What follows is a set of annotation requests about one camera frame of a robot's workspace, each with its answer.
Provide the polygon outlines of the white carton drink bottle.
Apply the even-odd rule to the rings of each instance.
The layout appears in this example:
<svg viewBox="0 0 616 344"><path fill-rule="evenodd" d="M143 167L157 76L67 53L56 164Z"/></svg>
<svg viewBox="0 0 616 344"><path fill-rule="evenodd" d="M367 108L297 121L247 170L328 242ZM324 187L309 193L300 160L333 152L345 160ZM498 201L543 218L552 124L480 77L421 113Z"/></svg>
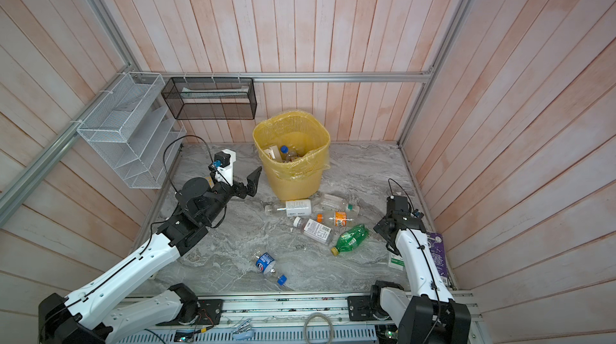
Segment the white carton drink bottle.
<svg viewBox="0 0 616 344"><path fill-rule="evenodd" d="M268 148L265 148L263 152L268 156L271 160L282 162L282 154L277 145L272 145Z"/></svg>

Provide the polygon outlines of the blue label pepsi bottle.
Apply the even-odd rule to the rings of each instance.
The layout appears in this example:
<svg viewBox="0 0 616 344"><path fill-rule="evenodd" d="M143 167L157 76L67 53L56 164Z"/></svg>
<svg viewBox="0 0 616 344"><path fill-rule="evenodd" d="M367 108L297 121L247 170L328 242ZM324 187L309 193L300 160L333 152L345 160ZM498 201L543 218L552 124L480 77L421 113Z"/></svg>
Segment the blue label pepsi bottle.
<svg viewBox="0 0 616 344"><path fill-rule="evenodd" d="M270 282L285 288L288 278L276 269L277 261L268 252L258 251L253 256L253 266Z"/></svg>

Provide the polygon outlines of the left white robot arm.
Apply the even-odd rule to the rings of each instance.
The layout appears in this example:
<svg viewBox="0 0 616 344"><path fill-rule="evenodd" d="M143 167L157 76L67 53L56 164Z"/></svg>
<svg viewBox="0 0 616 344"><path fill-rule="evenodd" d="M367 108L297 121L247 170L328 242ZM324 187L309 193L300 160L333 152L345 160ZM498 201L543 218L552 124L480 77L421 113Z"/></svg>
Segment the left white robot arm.
<svg viewBox="0 0 616 344"><path fill-rule="evenodd" d="M52 294L38 306L41 343L115 343L160 323L192 326L201 304L185 284L126 307L119 304L154 273L175 262L224 220L229 201L255 196L262 169L242 183L233 167L210 165L210 178L196 177L176 193L177 206L151 237L110 270L63 297Z"/></svg>

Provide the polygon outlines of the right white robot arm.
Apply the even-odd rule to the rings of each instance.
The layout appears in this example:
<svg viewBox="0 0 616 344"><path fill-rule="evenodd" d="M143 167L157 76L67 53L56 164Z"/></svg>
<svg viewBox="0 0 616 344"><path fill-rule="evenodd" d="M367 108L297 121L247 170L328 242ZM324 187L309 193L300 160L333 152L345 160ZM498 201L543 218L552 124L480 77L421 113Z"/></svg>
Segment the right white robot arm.
<svg viewBox="0 0 616 344"><path fill-rule="evenodd" d="M399 343L466 343L472 317L443 283L428 248L423 222L407 210L389 209L375 226L386 247L402 257L410 294L386 281L373 286L373 314L388 316Z"/></svg>

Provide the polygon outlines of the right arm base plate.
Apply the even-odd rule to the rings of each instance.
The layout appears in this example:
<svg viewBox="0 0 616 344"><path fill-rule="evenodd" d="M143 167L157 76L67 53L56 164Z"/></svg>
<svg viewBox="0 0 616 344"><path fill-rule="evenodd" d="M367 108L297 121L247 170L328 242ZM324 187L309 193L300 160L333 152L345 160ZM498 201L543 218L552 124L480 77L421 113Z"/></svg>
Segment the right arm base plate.
<svg viewBox="0 0 616 344"><path fill-rule="evenodd" d="M346 298L348 316L352 322L387 320L388 316L378 311L370 296L349 296Z"/></svg>

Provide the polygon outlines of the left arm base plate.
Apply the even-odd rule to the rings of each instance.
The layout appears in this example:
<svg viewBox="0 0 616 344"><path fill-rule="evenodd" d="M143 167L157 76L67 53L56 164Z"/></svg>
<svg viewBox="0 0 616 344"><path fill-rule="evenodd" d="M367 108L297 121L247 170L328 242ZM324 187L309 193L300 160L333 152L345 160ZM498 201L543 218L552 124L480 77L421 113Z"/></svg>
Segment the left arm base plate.
<svg viewBox="0 0 616 344"><path fill-rule="evenodd" d="M216 326L221 321L223 303L219 298L200 298L196 306L183 307L174 320L157 326Z"/></svg>

